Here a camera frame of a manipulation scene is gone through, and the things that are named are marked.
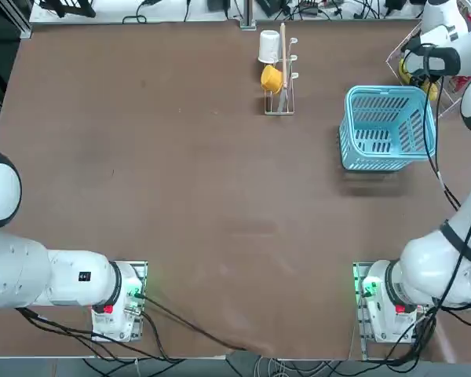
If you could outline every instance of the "paper cup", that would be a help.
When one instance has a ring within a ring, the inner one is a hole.
[[[263,30],[260,33],[258,60],[265,64],[274,64],[279,60],[280,36],[275,30]]]

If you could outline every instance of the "brown table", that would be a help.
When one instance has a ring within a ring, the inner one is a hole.
[[[413,26],[291,24],[291,117],[262,115],[258,33],[235,24],[36,31],[21,43],[0,119],[0,150],[24,183],[7,230],[148,260],[150,295],[257,353],[345,359],[352,262],[396,258],[452,213],[427,163],[389,176],[339,163],[346,91],[396,83],[385,58]],[[471,134],[456,115],[440,126],[440,165],[463,199]],[[42,312],[89,327],[87,309]],[[227,351],[152,314],[170,355]],[[431,360],[471,362],[471,328],[440,317],[434,340]],[[137,346],[156,350],[149,329]],[[0,356],[88,354],[0,311]]]

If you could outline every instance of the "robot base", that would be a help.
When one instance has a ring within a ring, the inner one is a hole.
[[[148,263],[146,261],[115,261],[122,275],[119,298],[112,307],[105,307],[103,313],[91,310],[93,332],[105,335],[120,342],[132,342],[143,335],[141,311],[144,302],[133,297],[132,293],[145,295]],[[97,336],[93,340],[107,342]]]
[[[388,261],[354,262],[352,264],[356,290],[356,314],[364,361],[372,359],[368,352],[370,342],[396,342],[417,316],[417,311],[405,313],[401,317],[396,313],[396,307],[391,303],[385,291],[385,268],[388,264]],[[368,286],[371,290],[370,297],[365,297]],[[400,342],[412,343],[413,341],[414,330],[411,329],[407,333],[407,337],[401,339]]]

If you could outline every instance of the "plastic basket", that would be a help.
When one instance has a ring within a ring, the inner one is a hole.
[[[425,93],[414,86],[354,86],[345,96],[340,125],[346,170],[399,170],[427,159],[424,145]],[[433,113],[427,105],[425,136],[435,151]]]

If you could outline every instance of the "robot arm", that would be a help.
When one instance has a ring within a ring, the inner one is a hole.
[[[455,4],[455,0],[444,4],[449,3]],[[456,17],[434,17],[429,12],[433,7],[431,2],[426,4],[424,34],[413,37],[404,47],[405,68],[412,75],[471,76],[471,32],[458,35],[456,31],[461,29],[451,27],[450,22]],[[462,96],[460,112],[471,130],[471,82]],[[371,266],[360,290],[370,313],[375,341],[396,342],[415,322],[418,306],[436,305],[449,284],[470,225],[471,193],[449,221],[427,236],[411,240],[399,260],[376,261]],[[471,239],[467,246],[445,306],[471,305]]]
[[[21,189],[15,166],[0,153],[0,228],[17,213]],[[91,251],[48,250],[0,232],[0,308],[91,306],[93,332],[126,342],[141,314],[131,293],[142,288],[130,263]]]

